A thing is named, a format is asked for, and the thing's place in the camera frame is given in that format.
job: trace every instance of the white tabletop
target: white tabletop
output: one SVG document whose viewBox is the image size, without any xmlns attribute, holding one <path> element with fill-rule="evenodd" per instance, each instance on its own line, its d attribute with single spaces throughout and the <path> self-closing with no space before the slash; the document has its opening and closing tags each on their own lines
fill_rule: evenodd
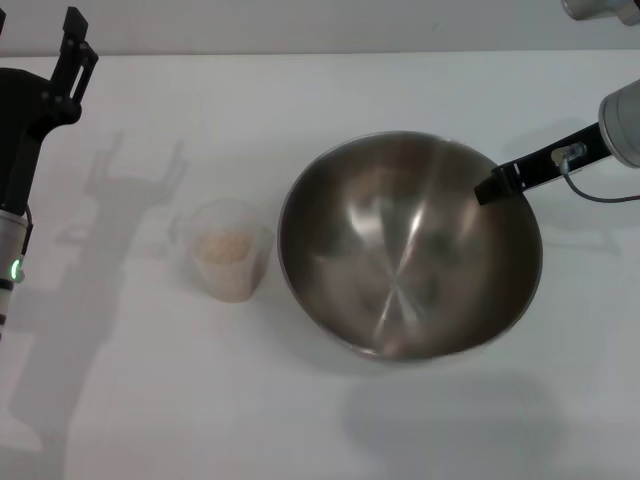
<svg viewBox="0 0 640 480">
<path fill-rule="evenodd" d="M 274 230 L 302 169 L 369 132 L 502 163 L 597 121 L 638 78 L 640 51 L 101 59 L 83 118 L 40 156 L 0 344 L 0 478 L 637 479 L 640 205 L 562 181 L 528 193 L 544 240 L 529 311 L 486 348 L 411 368 L 323 334 L 275 252 L 250 302 L 207 297 L 168 230 L 225 196 Z M 575 181 L 640 193 L 615 160 Z"/>
</svg>

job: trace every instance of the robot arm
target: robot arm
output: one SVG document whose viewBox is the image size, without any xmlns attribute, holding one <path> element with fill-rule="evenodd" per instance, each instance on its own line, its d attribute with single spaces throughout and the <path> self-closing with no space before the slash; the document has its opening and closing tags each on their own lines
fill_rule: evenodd
<svg viewBox="0 0 640 480">
<path fill-rule="evenodd" d="M 4 19 L 0 11 L 0 31 Z M 51 80 L 0 69 L 0 331 L 13 284 L 23 276 L 21 262 L 33 227 L 27 201 L 40 147 L 54 128 L 80 119 L 80 102 L 98 61 L 85 41 L 87 27 L 78 9 L 69 7 Z"/>
<path fill-rule="evenodd" d="M 562 0 L 562 5 L 575 20 L 617 15 L 626 25 L 640 24 L 640 0 Z M 640 168 L 640 80 L 602 101 L 598 123 L 494 168 L 492 175 L 475 188 L 476 197 L 480 205 L 485 205 L 563 176 L 576 193 L 590 200 L 616 203 L 640 199 L 591 197 L 569 179 L 571 172 L 611 155 L 628 167 Z"/>
</svg>

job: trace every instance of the bowl rim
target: bowl rim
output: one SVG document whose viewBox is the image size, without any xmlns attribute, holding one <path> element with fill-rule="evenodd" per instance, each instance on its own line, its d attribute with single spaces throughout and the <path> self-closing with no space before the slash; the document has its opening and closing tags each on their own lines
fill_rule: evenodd
<svg viewBox="0 0 640 480">
<path fill-rule="evenodd" d="M 367 140 L 367 139 L 370 139 L 370 138 L 393 136 L 393 135 L 411 135 L 411 136 L 423 137 L 423 138 L 428 138 L 430 140 L 437 140 L 437 141 L 449 143 L 449 144 L 452 144 L 452 145 L 456 145 L 456 146 L 462 147 L 464 149 L 470 150 L 471 152 L 486 158 L 489 162 L 491 162 L 496 167 L 498 166 L 498 164 L 495 163 L 493 160 L 491 160 L 489 157 L 487 157 L 486 155 L 482 154 L 478 150 L 476 150 L 476 149 L 474 149 L 472 147 L 469 147 L 468 145 L 466 145 L 464 143 L 458 142 L 457 140 L 454 140 L 454 139 L 452 139 L 450 137 L 444 137 L 444 136 L 440 136 L 440 135 L 435 135 L 435 134 L 426 133 L 426 132 L 420 132 L 420 131 L 414 131 L 414 130 L 385 130 L 385 131 L 381 131 L 381 132 L 368 133 L 368 134 L 365 134 L 365 135 L 361 135 L 361 136 L 358 136 L 358 137 L 351 138 L 350 140 L 346 140 L 346 141 L 336 145 L 335 147 L 330 148 L 329 150 L 325 151 L 324 153 L 322 153 L 321 155 L 316 157 L 312 162 L 309 163 L 309 165 L 307 165 L 300 172 L 300 174 L 296 177 L 296 180 L 291 184 L 291 187 L 289 188 L 289 191 L 287 192 L 287 195 L 286 195 L 286 197 L 284 199 L 284 202 L 282 203 L 282 207 L 280 207 L 280 214 L 278 216 L 276 246 L 277 246 L 277 251 L 278 251 L 278 263 L 280 264 L 280 269 L 282 271 L 282 274 L 284 275 L 285 282 L 287 284 L 287 287 L 289 288 L 289 291 L 291 292 L 291 294 L 295 298 L 295 300 L 298 303 L 298 305 L 300 306 L 300 308 L 302 308 L 304 313 L 307 315 L 307 317 L 309 317 L 313 321 L 313 323 L 315 323 L 326 335 L 331 337 L 333 340 L 337 341 L 339 344 L 343 345 L 347 349 L 357 353 L 358 355 L 360 355 L 362 357 L 373 359 L 373 360 L 376 360 L 376 361 L 379 361 L 379 362 L 383 362 L 383 363 L 395 364 L 395 365 L 399 365 L 399 364 L 412 365 L 412 364 L 418 364 L 418 363 L 423 363 L 423 362 L 434 362 L 434 361 L 442 360 L 442 359 L 447 358 L 447 357 L 451 357 L 453 355 L 460 355 L 460 354 L 467 353 L 467 352 L 477 351 L 477 350 L 479 350 L 479 349 L 481 349 L 483 347 L 486 347 L 486 346 L 490 345 L 491 343 L 497 341 L 503 335 L 505 335 L 509 331 L 511 331 L 511 329 L 522 319 L 522 317 L 524 317 L 525 313 L 527 313 L 527 311 L 529 310 L 529 307 L 531 306 L 531 303 L 533 302 L 533 299 L 535 298 L 535 296 L 536 296 L 536 294 L 538 292 L 538 287 L 540 286 L 540 280 L 542 278 L 542 270 L 543 270 L 543 264 L 544 264 L 544 248 L 543 248 L 543 243 L 542 243 L 542 234 L 540 233 L 540 225 L 538 224 L 538 220 L 537 220 L 537 218 L 535 216 L 533 208 L 531 208 L 531 205 L 529 204 L 529 201 L 527 200 L 527 198 L 524 196 L 524 194 L 522 192 L 518 195 L 518 199 L 521 202 L 523 202 L 523 206 L 525 208 L 526 213 L 532 217 L 533 223 L 534 223 L 534 225 L 536 227 L 535 228 L 535 233 L 537 234 L 536 235 L 536 247 L 537 247 L 537 251 L 538 251 L 538 271 L 537 271 L 535 283 L 533 285 L 533 288 L 531 289 L 531 294 L 529 296 L 529 299 L 525 302 L 520 314 L 517 317 L 515 317 L 509 325 L 507 325 L 503 330 L 501 330 L 500 333 L 498 333 L 497 335 L 495 335 L 491 339 L 489 339 L 486 342 L 483 342 L 483 343 L 481 343 L 479 345 L 475 345 L 473 347 L 470 347 L 470 348 L 467 348 L 467 349 L 462 349 L 462 350 L 459 350 L 459 351 L 449 352 L 449 353 L 446 353 L 444 355 L 436 355 L 436 356 L 432 355 L 432 356 L 410 357 L 410 358 L 389 357 L 389 356 L 387 356 L 387 355 L 383 354 L 382 352 L 379 352 L 379 351 L 377 351 L 375 349 L 362 347 L 360 345 L 355 345 L 355 344 L 345 340 L 340 335 L 338 335 L 337 333 L 335 333 L 334 331 L 329 329 L 327 326 L 325 326 L 322 322 L 319 322 L 318 320 L 316 320 L 314 318 L 312 313 L 305 306 L 304 302 L 302 301 L 302 299 L 298 295 L 298 292 L 296 291 L 296 289 L 293 287 L 293 284 L 291 283 L 291 279 L 289 278 L 289 274 L 287 273 L 287 269 L 286 269 L 286 267 L 284 265 L 284 261 L 282 259 L 282 223 L 283 223 L 283 219 L 284 219 L 284 215 L 285 215 L 285 210 L 286 210 L 287 206 L 289 205 L 289 200 L 291 199 L 291 195 L 293 194 L 294 190 L 296 189 L 296 187 L 298 186 L 298 184 L 300 183 L 302 178 L 305 176 L 305 174 L 309 170 L 311 170 L 316 164 L 318 164 L 322 160 L 324 160 L 326 157 L 334 154 L 336 151 L 341 150 L 344 147 L 347 147 L 347 146 L 352 145 L 354 143 L 360 142 L 362 140 Z"/>
</svg>

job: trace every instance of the stainless steel bowl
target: stainless steel bowl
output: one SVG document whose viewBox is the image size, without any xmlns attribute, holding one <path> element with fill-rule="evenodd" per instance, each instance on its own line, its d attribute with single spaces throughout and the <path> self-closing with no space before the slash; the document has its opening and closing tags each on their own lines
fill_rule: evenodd
<svg viewBox="0 0 640 480">
<path fill-rule="evenodd" d="M 524 197 L 480 207 L 495 164 L 432 135 L 341 145 L 282 208 L 280 263 L 309 316 L 356 351 L 423 360 L 481 345 L 533 298 L 542 242 Z"/>
</svg>

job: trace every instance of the cable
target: cable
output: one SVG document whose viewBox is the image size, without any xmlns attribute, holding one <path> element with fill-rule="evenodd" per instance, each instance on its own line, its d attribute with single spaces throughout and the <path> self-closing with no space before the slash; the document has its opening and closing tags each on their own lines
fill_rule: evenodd
<svg viewBox="0 0 640 480">
<path fill-rule="evenodd" d="M 624 202 L 633 202 L 635 200 L 640 200 L 640 195 L 633 195 L 631 197 L 620 197 L 620 198 L 594 197 L 592 195 L 589 195 L 589 194 L 584 193 L 583 191 L 579 190 L 578 187 L 576 187 L 576 184 L 573 183 L 573 180 L 571 180 L 569 178 L 569 174 L 568 173 L 563 173 L 562 176 L 564 177 L 564 179 L 569 184 L 569 187 L 571 187 L 571 190 L 573 190 L 576 194 L 580 195 L 582 198 L 586 198 L 587 200 L 591 200 L 592 202 L 598 202 L 598 203 L 624 203 Z"/>
</svg>

